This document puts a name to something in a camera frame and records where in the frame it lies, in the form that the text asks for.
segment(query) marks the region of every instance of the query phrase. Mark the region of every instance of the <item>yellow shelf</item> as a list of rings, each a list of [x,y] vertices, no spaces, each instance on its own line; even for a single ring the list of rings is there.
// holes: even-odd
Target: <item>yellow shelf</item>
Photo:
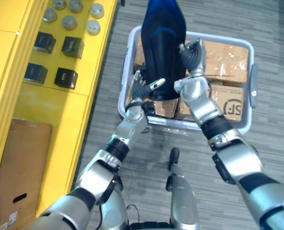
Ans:
[[[48,0],[0,0],[0,161],[17,96]]]
[[[56,44],[51,54],[33,50],[29,62],[43,65],[48,69],[47,76],[43,85],[23,83],[14,111],[16,117],[53,125],[37,215],[71,189],[117,0],[83,0],[82,3],[82,12],[72,13],[66,7],[56,10],[55,22],[41,24],[39,31],[52,34]],[[101,31],[97,35],[86,30],[87,21],[94,19],[89,13],[93,3],[101,3],[105,9],[104,16],[98,19]],[[61,24],[62,18],[69,14],[78,23],[72,31],[65,30]],[[81,59],[62,53],[65,36],[83,40]],[[54,84],[58,67],[78,73],[74,90]]]

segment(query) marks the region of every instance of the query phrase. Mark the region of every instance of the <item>robotic hand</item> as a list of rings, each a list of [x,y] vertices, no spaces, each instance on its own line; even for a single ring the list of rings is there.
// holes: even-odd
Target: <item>robotic hand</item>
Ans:
[[[81,172],[75,189],[56,200],[28,230],[86,229],[93,206],[108,200],[118,182],[118,169],[148,124],[147,114],[151,108],[145,106],[143,100],[164,83],[165,79],[159,79],[150,85],[142,85],[142,76],[136,72],[132,101],[105,149],[100,150]]]
[[[174,89],[191,110],[208,139],[215,166],[222,179],[235,184],[262,230],[284,230],[284,185],[263,173],[257,150],[232,127],[216,103],[207,97],[203,77],[205,48],[201,39],[179,46],[190,77],[175,82]]]

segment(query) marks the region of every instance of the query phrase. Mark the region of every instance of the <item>label sticker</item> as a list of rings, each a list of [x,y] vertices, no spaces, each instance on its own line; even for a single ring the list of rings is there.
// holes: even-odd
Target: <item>label sticker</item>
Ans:
[[[11,226],[16,222],[16,217],[17,217],[17,211],[10,214],[8,226]]]
[[[8,227],[8,222],[5,222],[3,225],[0,226],[0,230],[5,230]]]

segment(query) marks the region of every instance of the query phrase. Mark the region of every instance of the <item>basket handle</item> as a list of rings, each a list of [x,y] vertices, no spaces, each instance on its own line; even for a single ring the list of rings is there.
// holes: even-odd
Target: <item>basket handle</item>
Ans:
[[[251,107],[257,106],[257,83],[258,83],[258,65],[253,64],[251,68],[251,76],[249,78],[249,99]]]

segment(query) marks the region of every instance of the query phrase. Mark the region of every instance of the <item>printed logo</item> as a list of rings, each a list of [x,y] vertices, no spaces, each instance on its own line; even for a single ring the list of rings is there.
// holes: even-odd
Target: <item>printed logo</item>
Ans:
[[[238,99],[230,99],[225,102],[223,112],[225,115],[240,115],[241,114],[241,101]]]

